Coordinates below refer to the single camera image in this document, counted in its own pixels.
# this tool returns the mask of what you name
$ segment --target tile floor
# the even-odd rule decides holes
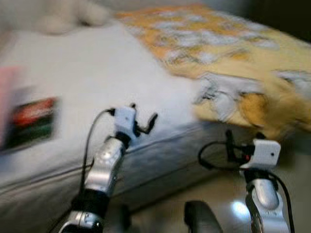
[[[275,171],[291,194],[297,233],[311,229],[311,137],[295,149],[282,153]],[[248,233],[250,215],[244,204],[245,182],[239,174],[219,173],[191,188],[134,213],[130,233],[187,233],[183,222],[184,203],[204,200],[214,211],[225,233]]]

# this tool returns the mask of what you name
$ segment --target yellow blanket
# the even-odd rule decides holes
[[[200,119],[278,138],[311,130],[311,46],[203,5],[117,14],[167,70],[192,78]]]

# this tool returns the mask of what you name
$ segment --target bed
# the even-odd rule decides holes
[[[152,133],[129,149],[118,176],[113,201],[131,210],[208,176],[196,153],[224,138],[226,129],[233,129],[237,141],[250,138],[247,129],[199,121],[191,108],[192,81],[168,74],[116,20],[62,37],[17,31],[14,43],[1,65],[24,67],[23,101],[60,102],[52,140],[0,157],[2,232],[45,232],[68,208],[78,191],[87,132],[102,109],[134,102],[141,124],[153,112],[159,115]],[[90,161],[112,131],[113,121],[105,116],[91,140]]]

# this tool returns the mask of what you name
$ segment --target black cable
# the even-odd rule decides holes
[[[221,166],[215,166],[209,162],[207,162],[206,160],[202,159],[202,153],[210,146],[212,145],[225,145],[226,142],[221,142],[221,141],[214,141],[214,142],[210,142],[207,143],[206,145],[204,145],[200,151],[198,152],[198,160],[199,160],[199,164],[201,164],[202,166],[208,168],[208,169],[217,169],[217,170],[221,170],[221,171],[260,171],[260,172],[264,172],[270,176],[272,176],[275,180],[277,180],[284,191],[285,197],[286,197],[286,203],[287,203],[287,212],[288,212],[288,218],[289,218],[289,222],[290,222],[290,230],[291,233],[295,233],[295,227],[294,227],[294,220],[293,220],[293,214],[292,214],[292,204],[291,204],[291,198],[290,198],[290,194],[287,190],[287,187],[285,185],[285,183],[282,181],[282,179],[280,177],[278,177],[276,174],[267,171],[267,170],[262,170],[262,169],[258,169],[258,168],[242,168],[242,167],[221,167]]]
[[[52,233],[53,230],[57,227],[57,225],[70,213],[71,208],[67,209],[57,220],[50,226],[48,233]]]
[[[95,125],[97,123],[97,121],[102,117],[102,115],[104,115],[105,113],[110,113],[111,115],[114,115],[115,113],[115,109],[111,108],[111,109],[105,109],[102,110],[100,113],[97,114],[97,116],[95,117],[95,119],[93,120],[93,123],[91,125],[91,128],[88,132],[87,135],[87,139],[86,139],[86,147],[85,147],[85,151],[84,151],[84,157],[83,157],[83,165],[82,165],[82,172],[81,172],[81,181],[80,181],[80,191],[79,193],[81,194],[84,190],[84,183],[85,183],[85,179],[86,179],[86,162],[87,162],[87,154],[88,154],[88,146],[89,146],[89,142],[91,139],[91,136],[93,134]]]

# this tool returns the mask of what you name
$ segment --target stuffed animal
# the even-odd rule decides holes
[[[64,34],[79,24],[102,26],[109,10],[90,0],[49,0],[48,14],[38,22],[38,30],[47,34]]]

